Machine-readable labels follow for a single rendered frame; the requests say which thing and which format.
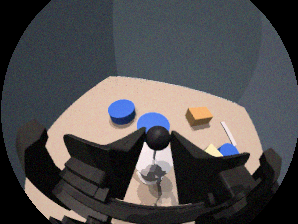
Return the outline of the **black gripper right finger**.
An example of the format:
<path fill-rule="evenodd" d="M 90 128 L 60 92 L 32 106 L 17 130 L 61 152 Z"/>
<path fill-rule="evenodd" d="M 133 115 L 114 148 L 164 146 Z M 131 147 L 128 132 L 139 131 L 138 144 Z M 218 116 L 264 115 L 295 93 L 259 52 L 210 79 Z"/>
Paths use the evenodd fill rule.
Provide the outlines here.
<path fill-rule="evenodd" d="M 241 167 L 250 159 L 250 152 L 212 156 L 176 131 L 172 131 L 170 136 L 170 151 L 176 176 L 177 200 L 180 205 L 192 204 L 192 197 L 200 193 L 218 172 Z"/>

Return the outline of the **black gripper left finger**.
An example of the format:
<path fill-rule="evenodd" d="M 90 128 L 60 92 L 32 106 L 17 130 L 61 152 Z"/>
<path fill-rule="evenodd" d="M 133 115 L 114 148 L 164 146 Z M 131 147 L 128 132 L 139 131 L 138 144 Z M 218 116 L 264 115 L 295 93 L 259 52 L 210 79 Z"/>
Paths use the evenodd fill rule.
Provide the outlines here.
<path fill-rule="evenodd" d="M 112 181 L 110 184 L 117 194 L 116 198 L 122 201 L 128 192 L 138 157 L 141 156 L 145 131 L 146 127 L 138 128 L 130 135 L 106 145 L 90 143 L 88 140 L 72 136 L 71 133 L 64 135 L 63 141 L 69 155 L 108 173 L 109 180 Z"/>

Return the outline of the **pale yellow block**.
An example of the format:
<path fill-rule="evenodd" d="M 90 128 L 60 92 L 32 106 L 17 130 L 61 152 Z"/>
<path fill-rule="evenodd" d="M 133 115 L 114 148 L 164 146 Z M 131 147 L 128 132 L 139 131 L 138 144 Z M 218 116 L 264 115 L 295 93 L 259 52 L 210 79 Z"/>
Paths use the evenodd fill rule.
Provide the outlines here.
<path fill-rule="evenodd" d="M 220 153 L 220 151 L 218 151 L 216 147 L 213 147 L 212 144 L 208 145 L 208 147 L 206 147 L 204 151 L 210 153 L 210 155 L 212 156 L 222 156 L 222 153 Z"/>

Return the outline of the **blue short cylinder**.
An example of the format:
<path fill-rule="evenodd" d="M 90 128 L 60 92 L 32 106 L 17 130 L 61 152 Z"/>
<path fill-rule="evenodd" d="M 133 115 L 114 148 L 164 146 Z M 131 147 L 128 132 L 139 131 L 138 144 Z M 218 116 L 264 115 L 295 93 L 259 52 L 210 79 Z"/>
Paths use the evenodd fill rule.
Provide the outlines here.
<path fill-rule="evenodd" d="M 128 124 L 136 116 L 134 105 L 129 100 L 116 100 L 108 107 L 110 119 L 116 124 Z"/>
<path fill-rule="evenodd" d="M 137 129 L 146 127 L 146 131 L 148 131 L 148 129 L 153 127 L 153 125 L 162 125 L 162 127 L 165 127 L 168 131 L 170 129 L 170 123 L 168 117 L 166 116 L 158 115 L 158 113 L 146 113 L 146 115 L 138 117 Z"/>
<path fill-rule="evenodd" d="M 237 148 L 234 147 L 233 144 L 223 144 L 221 148 L 218 148 L 218 151 L 220 151 L 220 153 L 222 153 L 222 156 L 229 156 L 229 155 L 235 155 L 235 153 L 237 153 L 238 155 L 238 151 Z"/>

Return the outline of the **orange rectangular block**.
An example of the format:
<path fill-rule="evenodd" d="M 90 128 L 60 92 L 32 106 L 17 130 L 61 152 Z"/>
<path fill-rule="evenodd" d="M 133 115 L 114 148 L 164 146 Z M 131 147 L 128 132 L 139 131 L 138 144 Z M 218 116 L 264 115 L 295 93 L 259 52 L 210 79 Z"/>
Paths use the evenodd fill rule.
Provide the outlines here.
<path fill-rule="evenodd" d="M 188 117 L 190 127 L 196 127 L 198 124 L 208 124 L 214 117 L 206 107 L 188 108 L 185 116 Z"/>

